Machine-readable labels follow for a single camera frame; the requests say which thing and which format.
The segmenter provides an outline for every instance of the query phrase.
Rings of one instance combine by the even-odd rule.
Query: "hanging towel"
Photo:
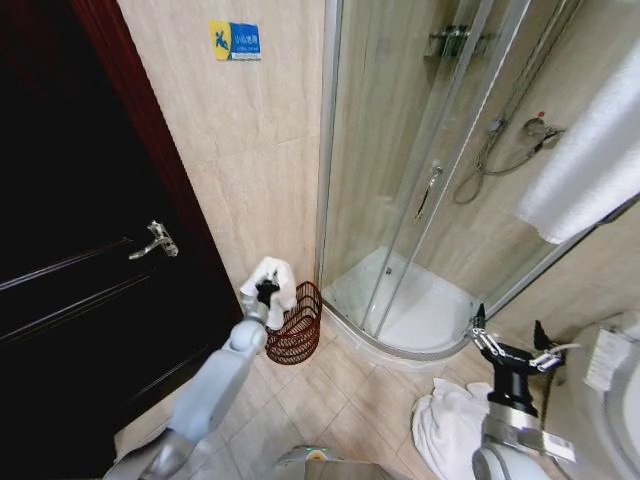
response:
[[[255,298],[258,296],[256,285],[264,280],[270,280],[280,286],[280,290],[271,295],[271,308],[267,320],[267,327],[280,330],[284,324],[284,312],[296,306],[296,280],[291,265],[278,258],[264,257],[240,287],[240,292],[247,297]]]
[[[413,443],[441,480],[473,480],[471,457],[480,447],[492,388],[470,383],[465,390],[442,378],[434,378],[433,385],[433,393],[414,406]]]
[[[551,243],[594,225],[640,191],[640,40],[529,187],[516,215]]]

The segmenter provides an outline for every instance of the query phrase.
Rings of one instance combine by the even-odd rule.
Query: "toilet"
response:
[[[594,388],[585,382],[585,376],[601,329],[615,334],[610,339],[617,346],[606,356],[605,373],[599,370],[597,377],[610,378],[609,385],[596,382],[601,387]],[[553,380],[544,428],[573,442],[576,463],[562,462],[560,467],[574,480],[640,478],[638,340],[640,312],[591,325],[575,338],[574,343],[582,348],[569,351],[566,368],[558,370]]]

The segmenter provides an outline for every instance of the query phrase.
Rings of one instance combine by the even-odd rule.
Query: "wire basket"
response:
[[[267,356],[281,365],[295,365],[311,356],[320,341],[322,297],[311,282],[296,288],[297,304],[284,314],[280,330],[267,328]]]

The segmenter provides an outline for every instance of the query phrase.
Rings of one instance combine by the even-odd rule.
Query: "yellow logo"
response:
[[[231,56],[231,24],[218,20],[209,21],[209,33],[213,42],[216,60],[227,60]]]

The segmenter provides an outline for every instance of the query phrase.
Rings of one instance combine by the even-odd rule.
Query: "towel on floor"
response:
[[[433,385],[433,393],[414,406],[413,442],[441,480],[473,480],[471,457],[480,447],[492,387],[470,383],[465,390],[442,378],[434,378]]]
[[[559,244],[640,192],[640,40],[565,134],[516,208]]]

